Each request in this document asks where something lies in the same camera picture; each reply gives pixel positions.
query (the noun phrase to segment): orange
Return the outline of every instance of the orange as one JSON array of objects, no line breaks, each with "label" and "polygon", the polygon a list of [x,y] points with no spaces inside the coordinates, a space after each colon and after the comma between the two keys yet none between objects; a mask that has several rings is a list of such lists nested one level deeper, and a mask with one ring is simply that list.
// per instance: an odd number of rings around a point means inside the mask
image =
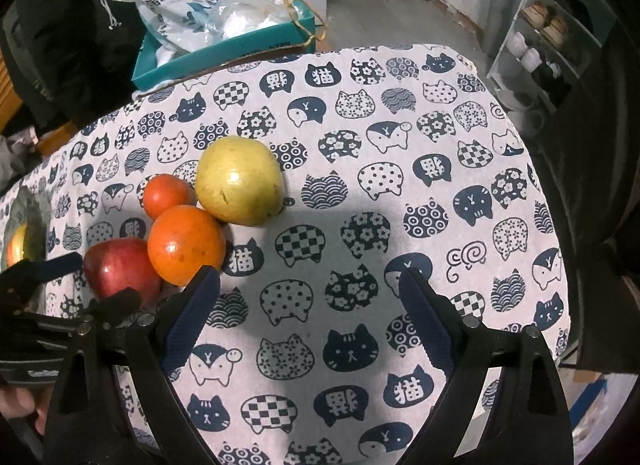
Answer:
[{"label": "orange", "polygon": [[163,212],[151,225],[146,246],[156,272],[176,286],[186,286],[202,265],[220,271],[225,259],[225,235],[220,224],[193,205],[178,205]]},{"label": "orange", "polygon": [[193,189],[187,182],[172,174],[158,174],[146,185],[142,203],[146,214],[155,220],[172,207],[193,204],[194,198]]}]

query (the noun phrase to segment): tablecloth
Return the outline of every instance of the tablecloth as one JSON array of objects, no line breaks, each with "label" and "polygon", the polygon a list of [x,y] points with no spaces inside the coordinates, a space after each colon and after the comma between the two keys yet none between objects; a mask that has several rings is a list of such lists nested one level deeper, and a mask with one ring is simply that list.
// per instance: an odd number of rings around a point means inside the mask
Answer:
[{"label": "tablecloth", "polygon": [[[254,62],[101,118],[20,182],[52,196],[47,257],[145,238],[149,179],[193,185],[225,135],[269,145],[287,197],[263,228],[229,226],[222,296],[170,377],[222,461],[350,463],[411,442],[445,378],[398,299],[406,267],[461,315],[510,331],[535,323],[563,351],[566,280],[535,170],[473,65],[445,46]],[[90,298],[84,276],[68,276],[47,286],[44,308],[77,315]],[[152,444],[127,370],[116,374]]]}]

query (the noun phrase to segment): drawstring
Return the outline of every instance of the drawstring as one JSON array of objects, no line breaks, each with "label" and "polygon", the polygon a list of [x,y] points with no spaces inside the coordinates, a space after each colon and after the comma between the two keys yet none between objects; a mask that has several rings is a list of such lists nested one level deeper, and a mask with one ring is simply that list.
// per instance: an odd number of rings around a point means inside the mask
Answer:
[{"label": "drawstring", "polygon": [[109,30],[113,30],[116,26],[120,26],[122,23],[119,23],[111,13],[111,9],[109,8],[107,0],[100,0],[100,4],[104,7],[104,10],[106,10],[107,14],[109,15]]}]

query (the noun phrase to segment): teal box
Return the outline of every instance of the teal box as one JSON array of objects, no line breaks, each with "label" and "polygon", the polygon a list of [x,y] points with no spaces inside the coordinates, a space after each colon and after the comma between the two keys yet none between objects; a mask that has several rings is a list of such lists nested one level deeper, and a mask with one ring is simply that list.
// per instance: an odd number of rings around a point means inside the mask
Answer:
[{"label": "teal box", "polygon": [[[197,73],[210,71],[240,57],[260,54],[276,48],[304,45],[309,39],[305,30],[314,33],[316,29],[315,16],[302,0],[294,1],[293,5],[300,16],[298,23],[304,30],[293,22],[273,25],[182,55],[162,66],[156,66],[156,50],[160,48],[160,43],[147,32],[142,41],[131,80],[139,90],[149,91],[165,80],[181,80]],[[315,50],[316,42],[313,40],[306,52],[313,53]]]}]

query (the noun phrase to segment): blue gripper pad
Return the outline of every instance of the blue gripper pad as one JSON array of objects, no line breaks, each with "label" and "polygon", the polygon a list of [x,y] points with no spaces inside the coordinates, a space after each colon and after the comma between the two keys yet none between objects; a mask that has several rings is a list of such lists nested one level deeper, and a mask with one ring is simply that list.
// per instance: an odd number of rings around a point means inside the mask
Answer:
[{"label": "blue gripper pad", "polygon": [[441,369],[449,379],[455,369],[449,332],[410,271],[405,270],[400,275],[398,290],[400,301],[414,325],[415,333],[420,337],[431,364]]},{"label": "blue gripper pad", "polygon": [[219,296],[220,275],[212,268],[167,332],[164,339],[164,357],[160,363],[165,375],[187,363],[189,354]]}]

